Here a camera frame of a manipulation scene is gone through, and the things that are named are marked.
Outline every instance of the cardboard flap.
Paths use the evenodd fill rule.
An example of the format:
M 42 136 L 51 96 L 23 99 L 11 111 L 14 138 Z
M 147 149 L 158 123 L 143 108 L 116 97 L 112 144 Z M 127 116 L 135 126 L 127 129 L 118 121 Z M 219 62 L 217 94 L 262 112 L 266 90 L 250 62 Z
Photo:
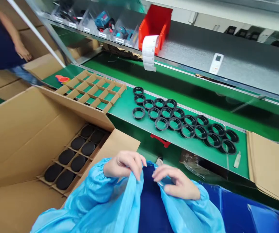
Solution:
M 79 103 L 78 101 L 69 99 L 65 96 L 62 96 L 60 94 L 57 94 L 53 91 L 50 91 L 46 88 L 39 87 L 37 88 L 46 96 L 49 98 L 55 100 L 59 104 L 72 109 L 78 115 L 80 115 L 82 118 L 84 118 L 86 121 L 97 125 L 109 132 L 112 132 L 114 130 L 113 123 L 109 120 L 109 118 L 106 116 L 105 113 L 103 113 L 101 110 L 92 108 L 90 106 L 84 105 L 82 103 Z

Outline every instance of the plastic bin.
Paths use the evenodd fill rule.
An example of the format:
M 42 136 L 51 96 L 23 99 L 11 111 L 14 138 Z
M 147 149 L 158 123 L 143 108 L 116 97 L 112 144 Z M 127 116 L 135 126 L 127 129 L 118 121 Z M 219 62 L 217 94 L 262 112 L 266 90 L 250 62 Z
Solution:
M 145 36 L 159 35 L 159 43 L 155 48 L 155 55 L 158 55 L 171 27 L 172 11 L 173 9 L 166 7 L 150 6 L 148 13 L 139 27 L 138 47 L 140 50 L 143 48 Z

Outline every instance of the white label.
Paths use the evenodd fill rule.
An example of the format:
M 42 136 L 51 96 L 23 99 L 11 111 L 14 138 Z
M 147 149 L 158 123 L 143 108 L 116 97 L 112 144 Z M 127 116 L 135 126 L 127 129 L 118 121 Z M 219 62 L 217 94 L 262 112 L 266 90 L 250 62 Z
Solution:
M 72 27 L 72 28 L 77 28 L 77 24 L 74 24 L 74 23 L 68 23 L 68 25 L 70 26 L 70 27 Z
M 115 41 L 117 41 L 117 42 L 119 42 L 119 43 L 124 44 L 124 40 L 123 40 L 123 39 L 120 39 L 120 38 L 115 38 Z
M 101 36 L 101 37 L 107 38 L 107 35 L 104 34 L 104 33 L 98 32 L 98 35 Z

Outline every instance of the blue sleeve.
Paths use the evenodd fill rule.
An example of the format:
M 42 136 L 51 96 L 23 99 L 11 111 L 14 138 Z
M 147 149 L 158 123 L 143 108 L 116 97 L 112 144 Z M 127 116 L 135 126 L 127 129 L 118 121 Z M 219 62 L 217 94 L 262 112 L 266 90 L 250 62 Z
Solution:
M 209 200 L 206 189 L 196 181 L 192 181 L 200 190 L 199 200 L 188 200 L 187 204 L 202 222 L 206 232 L 225 233 L 223 218 L 218 208 Z

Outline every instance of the cardboard grid insert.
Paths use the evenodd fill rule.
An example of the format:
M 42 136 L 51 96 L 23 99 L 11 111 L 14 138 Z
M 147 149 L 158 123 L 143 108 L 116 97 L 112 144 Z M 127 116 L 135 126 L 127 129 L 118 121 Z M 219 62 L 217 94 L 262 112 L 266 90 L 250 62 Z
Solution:
M 94 128 L 92 134 L 91 134 L 89 137 L 83 137 L 83 136 L 81 135 L 82 129 L 83 129 L 84 127 L 86 127 L 86 126 L 91 126 L 91 127 Z M 108 132 L 106 132 L 106 131 L 104 131 L 103 129 L 98 128 L 97 126 L 94 126 L 94 125 L 92 125 L 92 124 L 85 124 L 84 127 L 82 127 L 82 128 L 80 129 L 80 131 L 71 139 L 71 141 L 70 141 L 67 145 L 64 146 L 64 149 L 61 151 L 61 153 L 62 153 L 62 152 L 65 151 L 65 150 L 72 150 L 72 151 L 75 153 L 75 155 L 74 155 L 74 156 L 72 157 L 72 159 L 68 162 L 68 164 L 62 164 L 62 163 L 59 162 L 59 156 L 60 156 L 60 154 L 61 154 L 61 153 L 59 153 L 59 154 L 57 155 L 57 157 L 56 157 L 55 159 L 52 160 L 52 162 L 50 163 L 50 165 L 42 172 L 42 174 L 39 175 L 39 176 L 37 176 L 37 179 L 38 179 L 39 181 L 42 181 L 43 183 L 47 184 L 50 188 L 55 189 L 57 192 L 61 193 L 62 195 L 69 194 L 69 193 L 72 191 L 72 189 L 74 188 L 74 186 L 76 185 L 76 183 L 77 183 L 77 182 L 79 181 L 79 179 L 81 178 L 82 174 L 85 172 L 85 170 L 87 169 L 87 167 L 90 165 L 90 163 L 92 162 L 93 158 L 96 156 L 96 154 L 98 153 L 98 151 L 100 150 L 100 148 L 102 147 L 102 145 L 105 143 L 105 141 L 107 140 L 107 138 L 108 138 L 108 136 L 109 136 L 109 133 L 108 133 Z M 95 132 L 97 132 L 97 131 L 100 131 L 100 132 L 103 134 L 103 137 L 102 137 L 102 139 L 100 139 L 99 142 L 92 142 L 92 141 L 91 141 L 91 138 L 92 138 L 93 134 L 94 134 Z M 71 145 L 71 142 L 72 142 L 75 138 L 77 138 L 77 137 L 81 137 L 81 138 L 84 138 L 84 139 L 85 139 L 85 143 L 80 147 L 79 150 L 75 150 L 75 149 L 73 149 L 73 148 L 70 146 L 70 145 Z M 83 148 L 83 146 L 84 146 L 85 144 L 87 144 L 88 142 L 92 142 L 92 143 L 95 145 L 95 149 L 94 149 L 94 151 L 93 151 L 89 156 L 86 156 L 86 155 L 84 155 L 84 154 L 82 153 L 82 148 Z M 86 162 L 85 162 L 85 164 L 83 165 L 83 167 L 80 169 L 80 171 L 75 172 L 75 171 L 72 170 L 71 164 L 72 164 L 73 160 L 74 160 L 76 157 L 78 157 L 78 156 L 84 156 L 84 157 L 86 158 Z M 45 179 L 45 177 L 44 177 L 44 174 L 45 174 L 45 172 L 47 171 L 47 169 L 48 169 L 50 166 L 54 165 L 54 164 L 60 165 L 60 166 L 62 167 L 62 171 L 58 174 L 58 176 L 56 177 L 56 179 L 55 179 L 53 182 L 48 182 L 48 181 L 46 181 L 46 179 Z M 69 185 L 65 190 L 61 190 L 61 189 L 59 189 L 59 188 L 57 187 L 56 182 L 57 182 L 57 179 L 60 177 L 60 175 L 61 175 L 62 173 L 64 173 L 65 171 L 70 171 L 70 172 L 72 172 L 72 173 L 74 174 L 74 178 L 73 178 L 72 182 L 70 183 L 70 185 Z
M 124 90 L 125 84 L 85 70 L 55 92 L 107 113 Z

